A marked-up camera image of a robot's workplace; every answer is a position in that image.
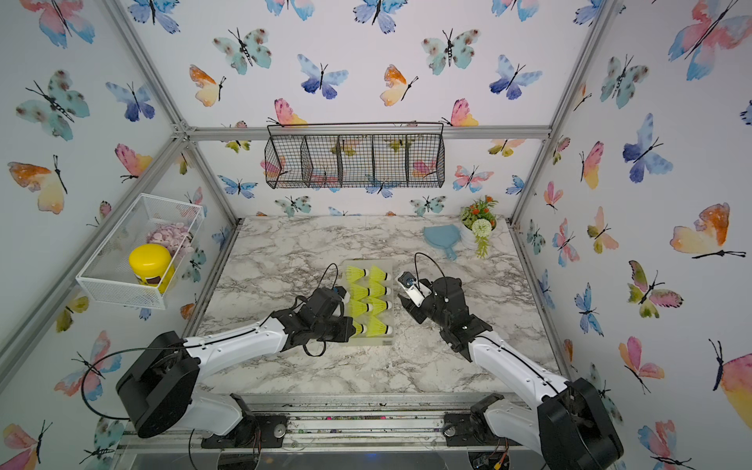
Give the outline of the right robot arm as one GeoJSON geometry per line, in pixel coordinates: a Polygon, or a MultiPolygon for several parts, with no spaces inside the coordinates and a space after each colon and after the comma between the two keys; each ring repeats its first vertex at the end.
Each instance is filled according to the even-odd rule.
{"type": "Polygon", "coordinates": [[[398,282],[399,300],[416,322],[433,321],[455,353],[521,399],[521,405],[492,396],[476,403],[478,431],[533,450],[550,469],[608,469],[623,457],[624,446],[595,386],[584,378],[569,381],[511,347],[470,313],[460,279],[429,281],[404,272],[398,282]]]}

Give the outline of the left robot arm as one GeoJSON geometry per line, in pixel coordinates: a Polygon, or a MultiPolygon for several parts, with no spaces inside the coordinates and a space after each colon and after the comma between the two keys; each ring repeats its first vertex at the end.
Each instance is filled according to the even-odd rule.
{"type": "Polygon", "coordinates": [[[173,332],[159,335],[117,382],[136,435],[149,439],[168,431],[198,431],[207,434],[209,448],[260,442],[262,423],[244,399],[204,392],[198,384],[247,360],[305,349],[310,342],[346,343],[362,334],[363,326],[344,313],[345,295],[341,286],[317,288],[248,326],[187,339],[173,332]]]}

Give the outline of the yellow shuttlecock extra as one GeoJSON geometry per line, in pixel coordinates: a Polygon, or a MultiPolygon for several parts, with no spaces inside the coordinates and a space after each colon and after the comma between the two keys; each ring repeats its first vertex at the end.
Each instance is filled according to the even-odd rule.
{"type": "Polygon", "coordinates": [[[366,313],[370,312],[370,304],[364,303],[362,301],[352,301],[350,300],[348,302],[348,315],[352,318],[358,318],[362,315],[366,315],[366,313]]]}

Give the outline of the yellow shuttlecock final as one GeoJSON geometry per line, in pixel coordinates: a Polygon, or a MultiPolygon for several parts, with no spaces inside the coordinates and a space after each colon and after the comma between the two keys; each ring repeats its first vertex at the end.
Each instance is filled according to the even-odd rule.
{"type": "Polygon", "coordinates": [[[354,333],[352,333],[353,337],[363,334],[365,330],[364,326],[356,321],[352,323],[352,328],[354,328],[354,333]]]}

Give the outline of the yellow shuttlecock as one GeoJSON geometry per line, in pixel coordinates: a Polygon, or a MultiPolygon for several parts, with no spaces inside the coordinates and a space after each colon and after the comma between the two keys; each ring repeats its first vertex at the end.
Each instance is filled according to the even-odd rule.
{"type": "Polygon", "coordinates": [[[365,302],[370,304],[369,313],[371,313],[372,315],[381,315],[381,313],[385,313],[385,311],[390,308],[390,303],[383,299],[374,299],[372,297],[368,297],[365,302]]]}
{"type": "Polygon", "coordinates": [[[348,266],[345,275],[349,283],[356,283],[358,280],[368,276],[368,270],[359,266],[348,266]]]}
{"type": "Polygon", "coordinates": [[[368,278],[370,282],[378,282],[384,285],[389,280],[389,273],[379,266],[372,266],[369,269],[368,278]]]}
{"type": "Polygon", "coordinates": [[[386,339],[392,335],[392,327],[377,317],[370,317],[365,325],[366,338],[386,339]]]}
{"type": "Polygon", "coordinates": [[[368,292],[370,297],[374,299],[380,299],[387,296],[390,293],[390,290],[382,283],[375,280],[370,280],[368,283],[368,292]]]}
{"type": "Polygon", "coordinates": [[[349,294],[352,301],[362,301],[370,296],[370,290],[358,283],[349,285],[349,294]]]}

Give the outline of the translucent plastic storage box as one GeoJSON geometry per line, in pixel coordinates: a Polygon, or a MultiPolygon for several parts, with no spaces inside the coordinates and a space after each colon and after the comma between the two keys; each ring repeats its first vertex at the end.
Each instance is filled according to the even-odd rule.
{"type": "Polygon", "coordinates": [[[347,345],[389,347],[395,337],[395,277],[390,260],[345,260],[339,281],[346,289],[345,313],[356,334],[347,345]]]}

